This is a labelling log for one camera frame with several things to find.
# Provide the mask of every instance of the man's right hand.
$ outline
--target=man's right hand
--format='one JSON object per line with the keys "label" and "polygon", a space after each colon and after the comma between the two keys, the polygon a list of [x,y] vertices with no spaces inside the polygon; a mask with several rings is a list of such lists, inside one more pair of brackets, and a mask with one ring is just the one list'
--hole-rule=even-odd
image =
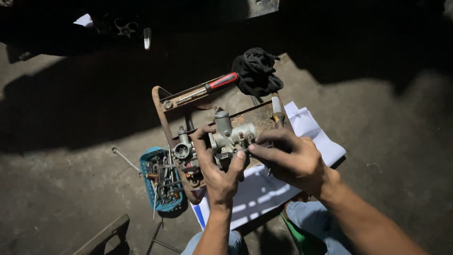
{"label": "man's right hand", "polygon": [[[317,199],[331,195],[335,184],[340,182],[339,173],[324,164],[321,153],[309,137],[297,137],[287,129],[271,129],[263,131],[256,142],[257,145],[249,146],[249,151],[264,162],[273,162],[276,167],[272,166],[272,174],[277,179]],[[259,145],[265,142],[274,142],[280,147]]]}

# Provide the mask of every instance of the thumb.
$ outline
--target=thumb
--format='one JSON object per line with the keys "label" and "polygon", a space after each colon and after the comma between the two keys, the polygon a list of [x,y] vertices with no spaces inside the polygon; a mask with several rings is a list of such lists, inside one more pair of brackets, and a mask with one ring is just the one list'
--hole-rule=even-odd
{"label": "thumb", "polygon": [[246,162],[246,153],[244,151],[238,151],[231,159],[230,167],[226,175],[230,180],[237,181],[239,175],[244,171],[244,165]]}

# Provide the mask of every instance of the bolt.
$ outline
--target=bolt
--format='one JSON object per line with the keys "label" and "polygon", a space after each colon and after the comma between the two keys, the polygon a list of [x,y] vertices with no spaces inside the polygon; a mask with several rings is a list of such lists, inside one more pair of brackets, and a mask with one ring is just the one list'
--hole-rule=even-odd
{"label": "bolt", "polygon": [[166,101],[164,102],[164,108],[165,108],[166,110],[171,109],[172,107],[173,107],[173,102],[172,102],[172,101],[166,100]]}

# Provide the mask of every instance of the screwdriver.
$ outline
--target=screwdriver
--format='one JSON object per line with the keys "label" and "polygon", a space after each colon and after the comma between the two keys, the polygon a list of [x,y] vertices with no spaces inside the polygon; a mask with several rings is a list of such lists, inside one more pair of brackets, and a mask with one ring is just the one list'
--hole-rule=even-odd
{"label": "screwdriver", "polygon": [[236,72],[234,73],[231,73],[231,74],[227,74],[225,76],[222,76],[220,77],[219,79],[213,81],[213,82],[210,82],[210,83],[206,83],[204,85],[204,89],[202,90],[199,90],[195,93],[192,93],[186,97],[183,97],[181,99],[179,99],[178,101],[176,101],[176,103],[179,103],[183,100],[186,100],[188,98],[191,98],[195,95],[198,95],[198,94],[201,94],[203,92],[207,92],[208,94],[211,94],[212,92],[214,91],[217,91],[219,88],[224,88],[224,87],[228,87],[230,85],[233,85],[237,80],[238,80],[238,75]]}

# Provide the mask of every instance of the white paper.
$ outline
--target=white paper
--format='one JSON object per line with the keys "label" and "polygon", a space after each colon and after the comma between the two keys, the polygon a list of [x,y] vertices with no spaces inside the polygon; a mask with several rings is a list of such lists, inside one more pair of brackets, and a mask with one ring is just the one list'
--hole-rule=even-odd
{"label": "white paper", "polygon": [[[327,166],[330,167],[346,154],[343,147],[327,137],[307,108],[298,109],[294,102],[290,102],[284,108],[296,135],[298,137],[310,136]],[[299,189],[277,180],[274,176],[268,177],[267,173],[268,169],[264,165],[244,171],[245,179],[239,183],[237,193],[233,198],[230,229],[233,230],[265,214],[300,192]],[[209,217],[208,194],[206,193],[199,205],[191,204],[191,206],[204,230]]]}

